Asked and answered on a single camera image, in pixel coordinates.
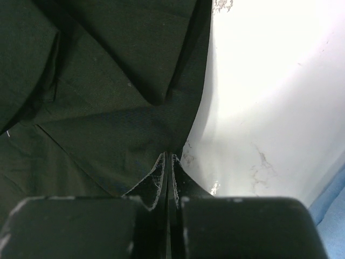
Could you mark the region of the black long sleeve shirt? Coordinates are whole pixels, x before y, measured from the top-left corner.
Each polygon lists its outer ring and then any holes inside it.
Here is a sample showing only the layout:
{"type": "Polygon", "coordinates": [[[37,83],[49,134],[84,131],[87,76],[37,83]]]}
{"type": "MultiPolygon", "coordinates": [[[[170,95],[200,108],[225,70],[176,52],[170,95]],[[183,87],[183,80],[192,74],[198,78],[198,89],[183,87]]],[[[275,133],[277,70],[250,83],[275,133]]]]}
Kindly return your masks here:
{"type": "Polygon", "coordinates": [[[211,1],[1,1],[1,220],[29,196],[118,196],[180,154],[211,1]]]}

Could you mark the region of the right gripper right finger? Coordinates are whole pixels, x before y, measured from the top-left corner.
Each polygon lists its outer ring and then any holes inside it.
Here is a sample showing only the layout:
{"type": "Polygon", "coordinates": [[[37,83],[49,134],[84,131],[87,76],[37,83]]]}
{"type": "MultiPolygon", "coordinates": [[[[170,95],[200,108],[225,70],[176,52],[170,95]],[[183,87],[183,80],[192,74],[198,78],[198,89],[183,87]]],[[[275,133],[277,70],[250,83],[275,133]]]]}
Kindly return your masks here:
{"type": "Polygon", "coordinates": [[[170,258],[325,258],[307,208],[290,197],[214,197],[169,158],[170,258]]]}

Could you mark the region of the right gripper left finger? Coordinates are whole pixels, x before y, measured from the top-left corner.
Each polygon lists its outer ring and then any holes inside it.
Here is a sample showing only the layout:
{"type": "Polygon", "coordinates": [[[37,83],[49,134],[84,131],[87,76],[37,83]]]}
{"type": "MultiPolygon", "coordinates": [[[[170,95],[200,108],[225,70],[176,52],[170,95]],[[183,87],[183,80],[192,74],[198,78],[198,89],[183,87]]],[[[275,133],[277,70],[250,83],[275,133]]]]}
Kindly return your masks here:
{"type": "Polygon", "coordinates": [[[165,156],[121,197],[29,197],[1,230],[1,258],[164,258],[165,156]]]}

